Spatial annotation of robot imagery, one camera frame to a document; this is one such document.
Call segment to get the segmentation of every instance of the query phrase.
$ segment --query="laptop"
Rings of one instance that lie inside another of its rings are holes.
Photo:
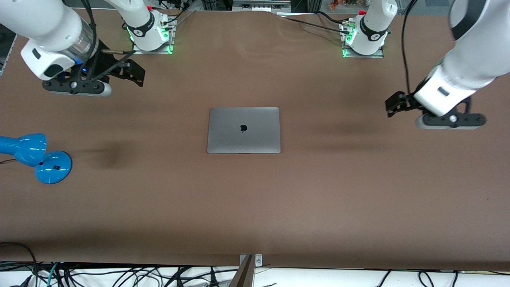
[[[210,154],[279,154],[278,108],[212,108],[207,152]]]

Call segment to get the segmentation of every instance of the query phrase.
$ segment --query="brown tablecloth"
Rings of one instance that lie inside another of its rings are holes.
[[[94,15],[102,41],[130,49],[117,12]],[[287,267],[508,269],[509,77],[474,97],[480,129],[419,130],[418,111],[389,119],[384,100],[405,88],[401,23],[384,59],[352,59],[334,32],[196,12],[173,55],[133,56],[143,88],[112,78],[109,98],[43,90],[19,38],[0,79],[0,134],[43,132],[73,168],[44,185],[0,165],[0,240],[46,261],[235,265],[262,253]],[[407,28],[415,87],[453,41],[446,17]],[[207,154],[209,109],[244,106],[280,108],[281,154]],[[2,247],[7,259],[29,257]]]

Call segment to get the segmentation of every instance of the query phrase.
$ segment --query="desk lamp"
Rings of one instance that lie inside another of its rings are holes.
[[[71,157],[62,151],[46,154],[46,136],[42,133],[19,138],[0,136],[0,153],[12,155],[19,162],[35,168],[36,178],[44,184],[62,181],[71,171]]]

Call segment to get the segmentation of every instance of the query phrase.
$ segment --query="lamp base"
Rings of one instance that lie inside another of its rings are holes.
[[[35,167],[35,177],[44,184],[61,182],[71,172],[71,157],[62,151],[53,151]]]

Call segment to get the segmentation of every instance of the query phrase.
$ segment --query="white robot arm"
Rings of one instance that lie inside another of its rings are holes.
[[[510,2],[456,0],[450,10],[450,27],[455,47],[415,92],[397,92],[386,101],[388,117],[418,108],[424,115],[417,124],[425,129],[474,129],[485,124],[482,114],[469,113],[470,96],[510,73]],[[466,103],[465,113],[457,112],[459,103]]]
[[[138,48],[151,51],[168,40],[161,33],[162,21],[168,19],[167,15],[149,11],[143,0],[106,1],[117,8],[132,32],[133,42]],[[92,76],[107,71],[110,65],[105,65],[106,63],[116,63],[112,55],[101,52],[107,47],[99,39],[96,39],[94,44],[90,26],[61,0],[0,0],[0,22],[16,34],[29,39],[21,51],[21,56],[30,70],[39,79],[46,81],[45,89],[52,90],[49,88],[52,83],[48,81],[84,62],[87,67],[83,72],[94,71]],[[114,69],[108,74],[130,79],[141,86],[143,69],[132,60],[128,61],[125,68]],[[99,66],[92,67],[93,63],[99,63]],[[75,81],[70,81],[69,84],[75,87],[70,90],[73,94],[106,96],[111,93],[110,86],[104,81],[92,84],[91,87],[98,88],[90,88],[91,93],[76,92],[81,83],[77,85]],[[64,90],[54,92],[69,93]]]
[[[384,45],[388,27],[397,15],[395,0],[374,0],[365,15],[357,15],[349,21],[354,22],[352,36],[346,44],[360,55],[372,55]]]

